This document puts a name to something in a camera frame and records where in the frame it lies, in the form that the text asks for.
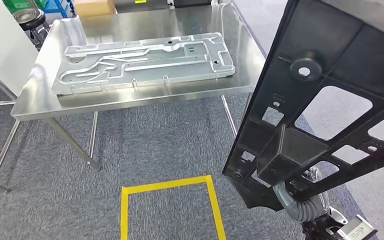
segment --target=floor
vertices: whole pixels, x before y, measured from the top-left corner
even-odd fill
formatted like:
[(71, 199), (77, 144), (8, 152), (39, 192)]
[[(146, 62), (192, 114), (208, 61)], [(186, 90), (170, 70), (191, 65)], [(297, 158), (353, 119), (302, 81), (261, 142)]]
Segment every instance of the floor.
[[(282, 2), (258, 3), (259, 8), (241, 1), (238, 7), (268, 52)], [(239, 125), (247, 95), (226, 98)], [(10, 111), (11, 106), (0, 107), (0, 147), (14, 122)], [(58, 120), (86, 148), (92, 118), (88, 113)], [(310, 121), (309, 126), (308, 131), (321, 129)], [(299, 224), (283, 211), (247, 209), (221, 175), (233, 140), (218, 97), (101, 112), (95, 159), (102, 170), (93, 171), (44, 121), (22, 122), (0, 173), (0, 184), (13, 190), (0, 194), (0, 240), (119, 239), (122, 186), (209, 174), (228, 240), (304, 239)], [(372, 182), (364, 184), (384, 183), (384, 174), (369, 177)], [(376, 227), (379, 223), (384, 240), (384, 208), (373, 209), (384, 195), (370, 201), (367, 196), (380, 190), (368, 193), (358, 181), (331, 190), (331, 205), (347, 217), (364, 213)], [(217, 239), (202, 184), (138, 193), (128, 203), (129, 240)]]

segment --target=gray corrugated hose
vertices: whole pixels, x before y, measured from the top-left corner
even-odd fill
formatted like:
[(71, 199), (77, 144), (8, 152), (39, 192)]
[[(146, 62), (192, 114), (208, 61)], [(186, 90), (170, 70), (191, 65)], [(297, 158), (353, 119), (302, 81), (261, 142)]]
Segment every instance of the gray corrugated hose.
[[(317, 168), (312, 167), (309, 172), (313, 179), (320, 179)], [(285, 182), (273, 186), (273, 191), (287, 214), (294, 220), (308, 222), (328, 212), (329, 197), (326, 192), (310, 197), (304, 201), (296, 201), (286, 189)]]

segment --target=yellow tape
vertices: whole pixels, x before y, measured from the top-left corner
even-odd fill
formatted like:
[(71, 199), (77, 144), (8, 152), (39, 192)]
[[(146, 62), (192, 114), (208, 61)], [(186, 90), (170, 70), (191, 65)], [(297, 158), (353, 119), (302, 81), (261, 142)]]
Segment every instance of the yellow tape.
[(212, 214), (214, 217), (215, 229), (219, 240), (226, 240), (225, 229), (223, 227), (222, 215), (217, 202), (216, 190), (214, 188), (211, 175), (195, 176), (178, 180), (163, 181), (138, 186), (121, 187), (121, 206), (120, 206), (120, 239), (128, 240), (128, 215), (129, 215), (129, 194), (138, 194), (156, 190), (163, 190), (175, 187), (182, 187), (193, 184), (206, 184), (208, 189), (209, 201), (211, 203)]
[(129, 189), (128, 187), (121, 187), (121, 211), (120, 211), (120, 239), (121, 240), (128, 240), (127, 239), (127, 230), (128, 230), (128, 224), (127, 224), (127, 218), (129, 215)]
[(226, 240), (225, 228), (223, 227), (222, 214), (220, 213), (219, 203), (217, 202), (216, 189), (214, 188), (211, 175), (205, 176), (206, 187), (208, 189), (209, 202), (211, 203), (212, 216), (214, 217), (215, 230), (217, 230), (218, 240)]
[(131, 186), (128, 188), (129, 194), (137, 194), (143, 192), (150, 192), (155, 190), (170, 189), (175, 187), (182, 187), (192, 184), (203, 184), (206, 182), (205, 176), (195, 176), (189, 178), (182, 178), (178, 180), (163, 181), (157, 183), (144, 184), (139, 186)]

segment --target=stool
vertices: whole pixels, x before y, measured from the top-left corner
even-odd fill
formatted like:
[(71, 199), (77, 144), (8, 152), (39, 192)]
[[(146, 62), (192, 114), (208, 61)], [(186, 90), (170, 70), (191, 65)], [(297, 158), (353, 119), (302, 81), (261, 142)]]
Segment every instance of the stool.
[(39, 42), (36, 47), (42, 47), (50, 29), (45, 13), (38, 8), (25, 8), (14, 12), (12, 16), (24, 31), (30, 31), (30, 38)]

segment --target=table top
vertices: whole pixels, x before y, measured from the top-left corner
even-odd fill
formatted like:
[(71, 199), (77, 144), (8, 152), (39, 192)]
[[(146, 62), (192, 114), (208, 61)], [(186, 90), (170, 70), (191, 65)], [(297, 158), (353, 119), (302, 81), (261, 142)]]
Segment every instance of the table top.
[[(225, 78), (121, 88), (57, 96), (52, 91), (68, 46), (167, 38), (219, 32), (236, 67)], [(56, 20), (12, 109), (20, 121), (123, 109), (221, 95), (250, 93), (265, 58), (234, 5), (129, 12)]]

